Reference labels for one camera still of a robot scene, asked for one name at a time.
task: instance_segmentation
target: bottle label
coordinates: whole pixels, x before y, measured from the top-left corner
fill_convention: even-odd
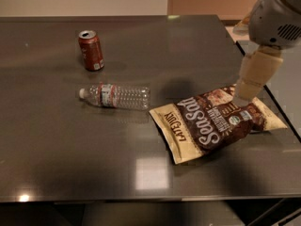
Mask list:
[[[116,85],[100,84],[100,102],[102,106],[116,107],[117,98],[115,96]]]

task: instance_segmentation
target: brown chip bag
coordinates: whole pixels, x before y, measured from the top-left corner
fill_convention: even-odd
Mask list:
[[[287,128],[257,98],[245,107],[233,104],[234,89],[234,86],[216,89],[150,111],[163,131],[176,164],[230,145],[251,130]]]

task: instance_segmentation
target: snack bag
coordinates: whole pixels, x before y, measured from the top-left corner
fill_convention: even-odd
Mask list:
[[[235,86],[216,89],[150,111],[176,164],[230,145],[251,130],[287,128],[258,98],[245,107],[233,104],[234,90]]]

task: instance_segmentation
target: vent grille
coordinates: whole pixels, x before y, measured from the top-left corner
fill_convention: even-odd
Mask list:
[[[296,40],[301,35],[301,27],[285,24],[278,28],[278,35],[285,40]]]

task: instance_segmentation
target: gray tabletop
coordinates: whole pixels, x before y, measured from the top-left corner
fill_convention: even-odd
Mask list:
[[[0,22],[1,202],[301,196],[291,129],[175,166],[148,112],[78,99],[83,85],[104,81],[150,87],[156,107],[234,83],[242,55],[216,16]],[[103,48],[95,73],[85,70],[77,42],[85,29],[98,32]]]

